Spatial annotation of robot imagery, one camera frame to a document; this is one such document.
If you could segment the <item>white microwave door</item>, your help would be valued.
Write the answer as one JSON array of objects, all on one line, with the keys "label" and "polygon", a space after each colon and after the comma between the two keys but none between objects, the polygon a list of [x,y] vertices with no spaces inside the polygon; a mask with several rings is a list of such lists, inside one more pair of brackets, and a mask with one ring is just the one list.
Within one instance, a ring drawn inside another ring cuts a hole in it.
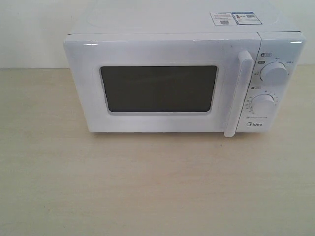
[{"label": "white microwave door", "polygon": [[236,133],[257,33],[70,34],[64,49],[93,133]]}]

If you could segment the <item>white lower timer knob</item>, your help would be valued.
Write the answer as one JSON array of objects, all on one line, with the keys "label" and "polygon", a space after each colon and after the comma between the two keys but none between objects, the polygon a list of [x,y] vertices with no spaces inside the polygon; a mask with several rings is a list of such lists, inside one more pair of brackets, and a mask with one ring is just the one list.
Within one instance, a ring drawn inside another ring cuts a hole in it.
[{"label": "white lower timer knob", "polygon": [[255,113],[269,113],[275,106],[271,95],[262,94],[254,97],[251,101],[251,110]]}]

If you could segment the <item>white upper power knob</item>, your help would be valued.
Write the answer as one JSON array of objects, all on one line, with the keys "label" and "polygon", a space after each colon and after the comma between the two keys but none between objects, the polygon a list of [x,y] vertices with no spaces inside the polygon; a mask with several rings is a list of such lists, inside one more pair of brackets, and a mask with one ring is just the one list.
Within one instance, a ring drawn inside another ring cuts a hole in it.
[{"label": "white upper power knob", "polygon": [[281,83],[286,80],[287,76],[287,69],[280,62],[270,63],[260,72],[260,78],[266,84]]}]

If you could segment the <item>blue label sticker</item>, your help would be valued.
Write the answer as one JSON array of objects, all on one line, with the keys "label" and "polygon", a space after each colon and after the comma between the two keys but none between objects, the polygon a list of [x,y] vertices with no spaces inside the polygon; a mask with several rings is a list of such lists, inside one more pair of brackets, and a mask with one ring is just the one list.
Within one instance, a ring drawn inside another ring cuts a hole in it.
[{"label": "blue label sticker", "polygon": [[238,25],[261,25],[262,22],[258,19],[254,12],[232,12],[232,16]]}]

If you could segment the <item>white label sticker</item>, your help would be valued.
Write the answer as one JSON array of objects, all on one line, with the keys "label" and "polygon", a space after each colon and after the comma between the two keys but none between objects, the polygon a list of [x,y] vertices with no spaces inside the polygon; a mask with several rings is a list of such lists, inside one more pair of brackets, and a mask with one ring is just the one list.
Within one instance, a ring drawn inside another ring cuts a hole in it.
[{"label": "white label sticker", "polygon": [[210,13],[210,16],[216,26],[237,25],[237,22],[230,12]]}]

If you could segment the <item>white Midea microwave body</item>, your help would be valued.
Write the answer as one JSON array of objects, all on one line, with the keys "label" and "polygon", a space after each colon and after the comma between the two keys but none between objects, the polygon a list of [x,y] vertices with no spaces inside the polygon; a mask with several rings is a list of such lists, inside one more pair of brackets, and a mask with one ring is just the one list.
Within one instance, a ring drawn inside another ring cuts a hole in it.
[{"label": "white Midea microwave body", "polygon": [[[210,13],[254,12],[261,25],[216,26]],[[99,0],[74,25],[70,34],[194,34],[257,33],[261,46],[242,107],[237,132],[268,131],[305,44],[302,32],[266,0]],[[280,62],[288,72],[285,81],[266,84],[260,72]],[[251,101],[271,95],[275,106],[269,113],[255,113]]]}]

